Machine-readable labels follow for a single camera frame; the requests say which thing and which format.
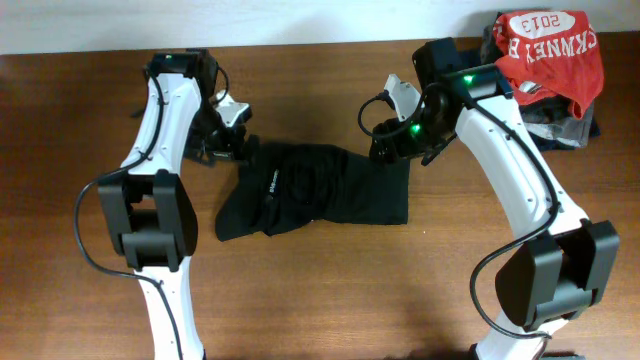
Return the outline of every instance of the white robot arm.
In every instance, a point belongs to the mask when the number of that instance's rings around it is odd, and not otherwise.
[[[214,105],[209,102],[218,70],[204,50],[155,55],[147,70],[149,95],[142,124],[121,167],[128,170],[101,181],[98,188],[116,252],[126,257],[136,275],[160,284],[166,298],[167,305],[154,283],[139,280],[156,360],[206,358],[189,288],[197,220],[180,182],[180,167],[183,156],[205,164],[243,161],[243,124],[251,116],[249,105],[234,102],[228,88],[216,95]],[[146,160],[140,162],[145,153]],[[147,197],[156,209],[135,209],[135,203]]]
[[[619,238],[609,222],[592,224],[558,183],[495,66],[462,70],[450,38],[427,43],[414,53],[413,63],[423,94],[389,76],[385,92],[374,99],[390,104],[397,118],[374,128],[370,157],[393,162],[424,156],[427,165],[456,135],[471,150],[514,237],[523,239],[496,276],[503,311],[495,323],[485,319],[492,329],[471,355],[479,360],[539,359],[555,331],[602,299]],[[471,291],[475,299],[473,276]]]

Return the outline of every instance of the red shirt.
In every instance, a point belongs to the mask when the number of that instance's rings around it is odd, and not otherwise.
[[[583,11],[517,11],[498,18],[496,65],[520,105],[562,95],[581,119],[604,85],[600,45]]]

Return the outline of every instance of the wooden surface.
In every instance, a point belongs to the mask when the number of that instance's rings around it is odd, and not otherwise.
[[[621,249],[601,305],[551,343],[590,359],[640,358],[640,36],[601,35],[603,136],[585,150],[546,153],[594,221],[611,220]],[[212,49],[251,103],[248,129],[263,139],[332,143],[366,154],[360,105],[389,73],[417,83],[421,41]],[[478,44],[460,41],[462,47]],[[107,277],[81,258],[71,210],[81,187],[120,164],[144,105],[140,68],[150,51],[0,57],[0,358],[150,359],[152,338],[136,282]],[[367,125],[391,111],[375,105]],[[427,168],[412,163],[409,224],[318,221],[294,232],[220,243],[214,217],[236,168],[185,161],[182,179],[200,238],[191,287],[200,337],[212,359],[371,359],[466,350],[488,327],[468,294],[472,268],[511,240],[482,169],[459,141]],[[97,196],[82,231],[97,261],[123,268]],[[493,274],[479,294],[498,311]]]

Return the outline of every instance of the wire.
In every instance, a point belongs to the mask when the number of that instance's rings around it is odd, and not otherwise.
[[[136,166],[142,164],[144,161],[146,161],[149,158],[149,155],[153,151],[153,148],[155,147],[156,142],[158,141],[158,137],[160,135],[160,127],[161,127],[161,124],[162,124],[162,117],[163,117],[163,113],[164,113],[164,97],[162,96],[162,89],[160,88],[160,84],[158,83],[158,79],[156,78],[156,76],[154,74],[152,74],[148,69],[146,69],[146,72],[149,75],[149,77],[153,80],[153,83],[154,83],[154,85],[156,87],[156,90],[158,92],[158,120],[156,122],[156,128],[155,128],[155,131],[153,133],[153,138],[151,139],[151,143],[149,144],[149,147],[144,152],[140,152],[140,158],[138,158],[138,160],[132,162],[129,165],[123,166],[123,167],[121,167],[119,169],[116,169],[116,170],[110,171],[108,173],[105,173],[103,175],[100,175],[97,178],[95,178],[94,180],[92,180],[91,182],[89,182],[87,185],[85,185],[85,187],[82,189],[82,191],[80,191],[80,193],[78,194],[78,197],[76,198],[75,205],[73,207],[73,233],[74,233],[74,236],[75,236],[75,239],[76,239],[76,243],[77,243],[78,247],[80,248],[80,252],[82,253],[82,256],[87,261],[87,263],[89,265],[91,265],[91,267],[93,267],[94,269],[98,270],[99,272],[101,272],[103,274],[107,274],[107,275],[111,275],[111,276],[117,276],[117,277],[122,277],[122,278],[127,278],[127,279],[146,281],[146,282],[150,283],[151,285],[153,285],[156,288],[156,290],[158,291],[158,294],[160,295],[160,298],[162,299],[162,303],[164,304],[164,307],[167,310],[167,315],[169,315],[169,320],[171,321],[171,326],[173,327],[173,333],[174,333],[175,338],[176,338],[176,347],[177,347],[177,350],[178,350],[178,358],[180,360],[182,360],[183,359],[183,356],[182,356],[182,345],[180,343],[180,334],[178,333],[178,326],[177,326],[176,320],[175,320],[175,318],[173,316],[173,312],[171,311],[171,306],[169,306],[169,302],[167,300],[167,297],[166,297],[164,291],[162,290],[162,282],[161,281],[156,281],[156,280],[151,279],[149,277],[138,275],[138,274],[131,274],[131,273],[126,273],[126,272],[122,272],[122,271],[116,271],[116,270],[107,269],[107,268],[103,267],[102,265],[99,265],[98,263],[96,263],[91,258],[91,256],[89,256],[89,253],[87,252],[87,250],[84,247],[84,244],[82,243],[82,237],[80,236],[80,225],[79,225],[80,205],[82,205],[82,201],[84,200],[84,197],[87,195],[89,190],[91,190],[92,187],[94,187],[96,184],[98,184],[99,182],[103,181],[104,179],[107,179],[107,178],[115,176],[115,175],[119,175],[121,173],[129,171],[130,169],[133,169]]]
[[[393,136],[396,136],[402,132],[404,132],[405,130],[407,130],[409,128],[409,126],[411,126],[411,124],[413,123],[413,119],[415,119],[415,115],[418,114],[418,111],[420,111],[420,109],[422,108],[422,105],[424,104],[425,100],[426,100],[426,94],[427,92],[435,87],[438,87],[440,84],[438,83],[432,83],[429,84],[427,86],[425,86],[424,89],[422,89],[422,95],[420,95],[420,99],[418,100],[418,105],[416,105],[416,109],[413,111],[413,113],[409,116],[409,118],[404,121],[404,123],[397,129],[395,129],[394,131],[390,132],[390,133],[386,133],[386,134],[374,134],[373,132],[369,131],[364,124],[362,123],[362,113],[364,112],[364,109],[369,106],[369,104],[371,104],[374,101],[385,101],[387,103],[390,103],[391,97],[389,96],[389,92],[387,90],[381,92],[380,94],[372,97],[371,99],[367,100],[364,104],[362,104],[362,106],[360,107],[360,111],[358,112],[358,126],[360,126],[360,130],[362,130],[362,132],[364,132],[366,135],[376,139],[376,140],[381,140],[381,139],[387,139]]]
[[[220,99],[218,99],[216,97],[216,99],[211,102],[211,105],[218,105],[219,103],[222,102],[222,100],[224,100],[224,98],[227,97],[227,95],[229,94],[229,89],[231,88],[231,82],[229,81],[229,75],[227,74],[226,71],[224,71],[224,69],[221,66],[218,66],[218,71],[220,71],[222,73],[222,76],[224,76],[224,94],[222,94],[222,97]]]

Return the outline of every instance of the black fabric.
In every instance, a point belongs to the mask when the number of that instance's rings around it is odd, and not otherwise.
[[[239,169],[216,217],[220,241],[271,236],[312,220],[400,225],[409,214],[409,162],[378,165],[333,145],[271,143]]]

